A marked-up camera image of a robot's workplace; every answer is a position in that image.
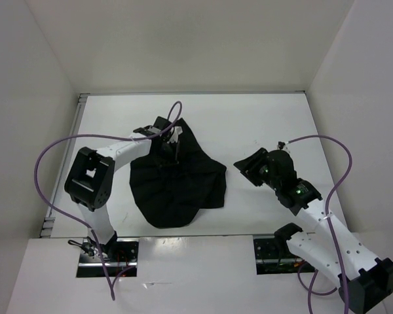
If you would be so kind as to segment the black skirt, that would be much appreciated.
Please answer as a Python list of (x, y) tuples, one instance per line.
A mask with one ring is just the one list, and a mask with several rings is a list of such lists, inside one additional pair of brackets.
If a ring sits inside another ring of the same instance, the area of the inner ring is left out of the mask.
[(152, 153), (130, 163), (130, 189), (145, 220), (159, 229), (189, 225), (200, 209), (225, 205), (227, 167), (210, 158), (184, 119), (176, 163)]

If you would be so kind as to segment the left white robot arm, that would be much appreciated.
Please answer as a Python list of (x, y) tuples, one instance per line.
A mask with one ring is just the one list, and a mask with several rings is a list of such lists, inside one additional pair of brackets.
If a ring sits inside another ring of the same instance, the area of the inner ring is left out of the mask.
[(127, 141), (77, 152), (64, 190), (88, 224), (88, 241), (100, 260), (107, 262), (117, 255), (117, 233), (107, 210), (115, 172), (145, 156), (176, 163), (182, 133), (181, 126), (159, 116), (153, 125), (135, 129)]

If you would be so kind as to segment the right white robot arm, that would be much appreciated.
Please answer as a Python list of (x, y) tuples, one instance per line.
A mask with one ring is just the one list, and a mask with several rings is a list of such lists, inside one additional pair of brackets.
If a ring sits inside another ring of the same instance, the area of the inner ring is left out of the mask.
[(353, 313), (367, 313), (393, 292), (393, 261), (364, 246), (329, 210), (319, 191), (298, 177), (285, 150), (259, 149), (234, 163), (254, 186), (269, 186), (296, 222), (274, 233), (281, 257), (302, 258), (339, 290)]

